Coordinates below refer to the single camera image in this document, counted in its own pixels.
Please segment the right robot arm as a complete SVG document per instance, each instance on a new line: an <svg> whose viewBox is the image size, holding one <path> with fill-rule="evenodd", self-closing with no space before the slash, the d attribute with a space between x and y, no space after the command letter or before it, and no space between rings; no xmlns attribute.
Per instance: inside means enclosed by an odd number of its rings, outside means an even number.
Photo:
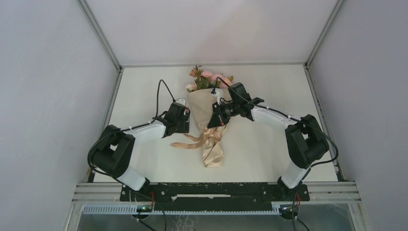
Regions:
<svg viewBox="0 0 408 231"><path fill-rule="evenodd" d="M290 163L278 179L278 194L283 200L291 200L316 161L329 150L329 138L322 132L317 119L312 115L287 115L269 107L263 99L251 98L240 82L228 87L230 100L224 99L221 89L213 88L210 93L217 101L212 104L212 116L207 128L227 125L234 116L270 127L280 126L284 130Z"/></svg>

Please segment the pink fake rose stem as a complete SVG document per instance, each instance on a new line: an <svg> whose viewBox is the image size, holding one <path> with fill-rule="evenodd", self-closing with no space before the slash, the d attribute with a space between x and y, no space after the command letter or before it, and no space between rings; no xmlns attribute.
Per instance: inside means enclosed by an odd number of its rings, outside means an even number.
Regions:
<svg viewBox="0 0 408 231"><path fill-rule="evenodd" d="M224 76L222 74L213 74L209 71L203 71L200 75L202 89L220 88L227 89L233 83L233 76Z"/></svg>

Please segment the tan ribbon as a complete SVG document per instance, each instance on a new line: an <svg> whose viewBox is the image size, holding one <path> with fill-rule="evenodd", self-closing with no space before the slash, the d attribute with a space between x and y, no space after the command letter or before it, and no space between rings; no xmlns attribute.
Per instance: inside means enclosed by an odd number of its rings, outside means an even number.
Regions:
<svg viewBox="0 0 408 231"><path fill-rule="evenodd" d="M174 142L172 147L180 149L197 149L200 147L213 148L217 143L222 140L224 127L206 128L199 137L195 137L189 134L184 134L185 137L193 141L193 143Z"/></svg>

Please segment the brown wrapping paper sheet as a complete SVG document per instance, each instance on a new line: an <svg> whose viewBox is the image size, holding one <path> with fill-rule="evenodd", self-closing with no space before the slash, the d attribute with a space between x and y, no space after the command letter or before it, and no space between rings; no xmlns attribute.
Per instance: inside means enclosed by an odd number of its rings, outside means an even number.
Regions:
<svg viewBox="0 0 408 231"><path fill-rule="evenodd" d="M207 128L207 124L212 116L212 104L217 102L210 92L210 89L204 89L190 92L187 95L189 107L200 135ZM221 148L221 141L213 148L205 149L204 146L200 148L202 149L202 161L206 168L223 166L225 155Z"/></svg>

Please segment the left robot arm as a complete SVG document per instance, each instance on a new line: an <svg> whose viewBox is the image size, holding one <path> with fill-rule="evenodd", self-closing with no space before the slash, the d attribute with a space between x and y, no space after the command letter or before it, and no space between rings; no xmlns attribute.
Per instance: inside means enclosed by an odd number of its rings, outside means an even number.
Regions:
<svg viewBox="0 0 408 231"><path fill-rule="evenodd" d="M149 180L130 165L134 146L175 133L188 133L189 130L190 110L186 100L178 98L162 115L154 117L152 122L126 129L108 125L90 148L88 164L131 188L132 195L138 200L146 200L151 193Z"/></svg>

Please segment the pink fake rose sprig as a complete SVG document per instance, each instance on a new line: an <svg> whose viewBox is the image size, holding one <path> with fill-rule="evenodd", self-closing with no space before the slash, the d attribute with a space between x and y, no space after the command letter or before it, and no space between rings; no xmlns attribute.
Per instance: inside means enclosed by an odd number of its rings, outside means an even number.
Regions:
<svg viewBox="0 0 408 231"><path fill-rule="evenodd" d="M208 87L207 79L202 75L204 72L201 65L196 65L190 72L190 76L193 78L194 83L186 85L187 92L193 92L197 90L203 90Z"/></svg>

